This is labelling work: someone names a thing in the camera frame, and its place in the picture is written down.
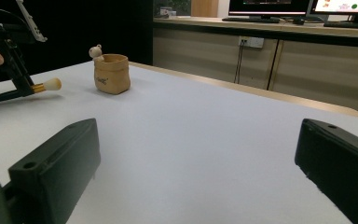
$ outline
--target ceramic pot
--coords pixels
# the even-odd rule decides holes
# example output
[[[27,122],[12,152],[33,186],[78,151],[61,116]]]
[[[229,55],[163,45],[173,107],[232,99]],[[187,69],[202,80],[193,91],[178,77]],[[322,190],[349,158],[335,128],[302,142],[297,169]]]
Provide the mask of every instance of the ceramic pot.
[[[98,90],[120,94],[130,88],[129,59],[119,54],[104,54],[94,61],[94,81]]]

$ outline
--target table surface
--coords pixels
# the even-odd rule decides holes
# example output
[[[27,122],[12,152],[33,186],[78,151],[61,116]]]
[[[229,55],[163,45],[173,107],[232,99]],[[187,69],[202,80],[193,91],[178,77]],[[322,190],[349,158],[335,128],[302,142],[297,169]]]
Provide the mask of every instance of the table surface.
[[[120,95],[96,90],[89,62],[33,76],[60,91],[0,103],[1,184],[56,132],[96,118],[102,163],[68,223],[350,223],[294,157],[302,119],[358,135],[358,118],[136,65]]]
[[[285,101],[288,103],[293,103],[293,104],[297,104],[297,105],[305,105],[305,106],[312,107],[312,108],[317,108],[317,109],[326,110],[326,111],[330,111],[330,112],[336,112],[336,113],[340,113],[340,114],[346,114],[346,115],[358,117],[357,110],[346,107],[346,106],[342,106],[342,105],[332,105],[329,103],[314,101],[311,99],[288,95],[288,94],[284,94],[284,93],[280,93],[280,92],[276,92],[276,91],[261,90],[258,88],[239,85],[239,84],[232,83],[232,82],[226,82],[226,81],[209,78],[209,77],[200,77],[200,76],[191,75],[188,73],[173,71],[170,69],[145,65],[145,64],[141,64],[141,63],[131,63],[131,64],[134,66],[137,66],[137,67],[144,68],[144,69],[148,69],[148,70],[152,70],[152,71],[156,71],[156,72],[160,72],[160,73],[164,73],[164,74],[168,74],[168,75],[172,75],[172,76],[185,77],[185,78],[188,78],[191,80],[207,83],[207,84],[214,85],[217,87],[223,87],[223,88],[227,88],[227,89],[231,89],[231,90],[235,90],[235,91],[243,91],[243,92],[251,93],[253,95],[268,97],[271,99]]]

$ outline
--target keyboard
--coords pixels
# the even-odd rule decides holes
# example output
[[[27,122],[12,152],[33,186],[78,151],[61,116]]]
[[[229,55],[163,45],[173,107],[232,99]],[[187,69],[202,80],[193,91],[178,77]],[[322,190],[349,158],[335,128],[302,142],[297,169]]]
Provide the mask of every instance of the keyboard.
[[[227,18],[223,18],[222,21],[243,21],[243,22],[261,22],[261,23],[279,23],[280,19],[227,17]]]
[[[320,17],[312,17],[312,16],[299,16],[299,17],[281,17],[282,19],[285,20],[295,20],[295,19],[301,19],[304,21],[324,21],[324,19],[320,18]]]
[[[353,28],[358,29],[358,23],[350,21],[327,21],[324,27]]]

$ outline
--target monitor screen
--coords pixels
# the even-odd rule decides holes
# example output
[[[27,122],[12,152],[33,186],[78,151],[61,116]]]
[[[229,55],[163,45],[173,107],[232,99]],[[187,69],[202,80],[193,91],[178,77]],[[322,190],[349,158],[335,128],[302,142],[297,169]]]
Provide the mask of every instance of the monitor screen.
[[[307,0],[230,0],[229,16],[305,16]]]
[[[315,0],[311,11],[337,15],[356,15],[358,14],[358,0]]]

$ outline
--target brush bristles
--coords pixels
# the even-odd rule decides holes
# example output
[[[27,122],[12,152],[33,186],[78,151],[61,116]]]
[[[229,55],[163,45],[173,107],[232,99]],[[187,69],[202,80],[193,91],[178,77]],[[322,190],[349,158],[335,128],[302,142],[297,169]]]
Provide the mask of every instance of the brush bristles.
[[[43,83],[47,91],[57,91],[61,88],[61,81],[56,77]]]

